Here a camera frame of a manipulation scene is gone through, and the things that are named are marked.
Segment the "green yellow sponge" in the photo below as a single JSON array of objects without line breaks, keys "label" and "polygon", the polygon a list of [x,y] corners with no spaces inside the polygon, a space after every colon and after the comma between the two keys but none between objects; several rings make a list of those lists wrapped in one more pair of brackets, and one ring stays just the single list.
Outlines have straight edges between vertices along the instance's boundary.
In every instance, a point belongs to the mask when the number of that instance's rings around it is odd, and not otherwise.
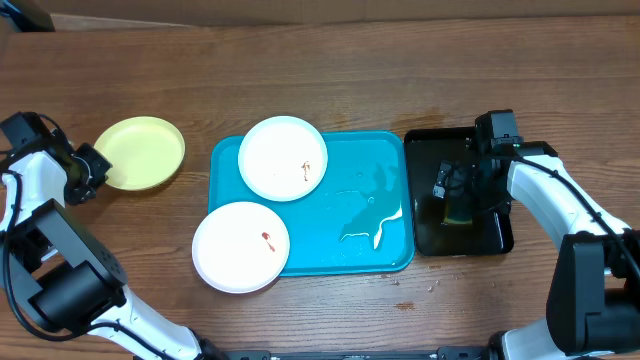
[{"label": "green yellow sponge", "polygon": [[447,225],[471,225],[473,206],[468,198],[449,197],[445,200],[443,223]]}]

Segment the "white plate green rim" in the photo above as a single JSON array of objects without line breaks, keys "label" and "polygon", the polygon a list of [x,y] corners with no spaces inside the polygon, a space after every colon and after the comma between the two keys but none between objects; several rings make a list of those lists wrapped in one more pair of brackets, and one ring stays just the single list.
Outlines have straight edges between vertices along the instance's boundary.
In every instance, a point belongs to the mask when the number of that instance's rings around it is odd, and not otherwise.
[{"label": "white plate green rim", "polygon": [[106,184],[142,191],[169,180],[181,166],[186,144],[172,123],[152,116],[122,120],[105,130],[94,148],[112,165]]}]

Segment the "white plate pink rim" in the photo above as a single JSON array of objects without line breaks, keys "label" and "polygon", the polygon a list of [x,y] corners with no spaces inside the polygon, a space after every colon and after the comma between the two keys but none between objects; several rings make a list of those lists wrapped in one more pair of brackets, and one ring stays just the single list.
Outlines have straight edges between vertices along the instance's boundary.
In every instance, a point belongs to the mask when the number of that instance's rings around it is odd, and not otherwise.
[{"label": "white plate pink rim", "polygon": [[208,214],[192,241],[199,276],[230,294],[260,290],[279,277],[290,253],[288,230],[271,209],[233,202]]}]

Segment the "white plate blue rim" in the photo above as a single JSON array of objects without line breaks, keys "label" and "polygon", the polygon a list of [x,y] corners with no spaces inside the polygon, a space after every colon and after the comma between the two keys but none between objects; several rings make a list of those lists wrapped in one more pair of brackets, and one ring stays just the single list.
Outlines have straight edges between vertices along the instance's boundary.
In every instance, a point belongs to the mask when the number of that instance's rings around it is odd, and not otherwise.
[{"label": "white plate blue rim", "polygon": [[241,141],[238,168],[256,195],[288,202],[309,195],[328,167],[327,145],[307,121],[279,115],[253,126]]}]

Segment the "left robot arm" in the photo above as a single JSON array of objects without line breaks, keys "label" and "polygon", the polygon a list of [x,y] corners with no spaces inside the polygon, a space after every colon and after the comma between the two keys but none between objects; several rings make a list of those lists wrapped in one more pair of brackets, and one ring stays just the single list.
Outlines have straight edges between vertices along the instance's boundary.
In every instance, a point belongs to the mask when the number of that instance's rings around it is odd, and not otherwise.
[{"label": "left robot arm", "polygon": [[68,212],[95,197],[110,163],[43,114],[17,112],[1,131],[11,145],[1,162],[1,286],[18,323],[49,342],[101,337],[137,359],[225,358],[137,297],[117,258]]}]

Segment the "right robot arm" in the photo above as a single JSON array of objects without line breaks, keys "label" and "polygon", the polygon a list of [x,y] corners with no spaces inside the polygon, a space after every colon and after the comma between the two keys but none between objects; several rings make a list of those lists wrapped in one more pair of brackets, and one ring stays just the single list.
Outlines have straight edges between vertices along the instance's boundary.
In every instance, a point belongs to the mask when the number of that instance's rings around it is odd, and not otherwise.
[{"label": "right robot arm", "polygon": [[442,163],[433,193],[449,224],[520,202],[558,249],[544,318],[493,335],[484,359],[597,359],[639,348],[639,233],[597,204],[510,110],[475,121],[468,163]]}]

